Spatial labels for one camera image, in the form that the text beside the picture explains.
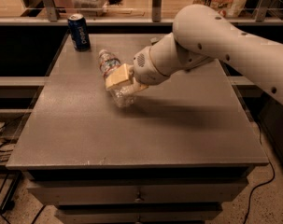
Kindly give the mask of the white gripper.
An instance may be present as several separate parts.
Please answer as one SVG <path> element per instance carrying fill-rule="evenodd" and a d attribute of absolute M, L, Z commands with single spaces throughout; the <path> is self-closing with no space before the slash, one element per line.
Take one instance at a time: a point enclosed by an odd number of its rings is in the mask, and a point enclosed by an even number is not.
<path fill-rule="evenodd" d="M 133 93 L 143 91 L 150 86 L 159 85 L 169 78 L 163 75 L 150 59 L 151 47 L 147 46 L 134 56 L 134 65 L 127 63 L 113 70 L 106 78 L 106 89 L 108 91 L 131 85 Z"/>

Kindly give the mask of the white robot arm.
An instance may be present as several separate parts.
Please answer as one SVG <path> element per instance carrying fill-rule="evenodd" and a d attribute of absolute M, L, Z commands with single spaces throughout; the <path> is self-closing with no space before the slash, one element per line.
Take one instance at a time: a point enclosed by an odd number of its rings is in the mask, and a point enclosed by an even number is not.
<path fill-rule="evenodd" d="M 172 32 L 137 52 L 132 64 L 110 70 L 106 89 L 128 96 L 213 59 L 227 63 L 283 105 L 283 44 L 245 33 L 198 4 L 182 8 Z"/>

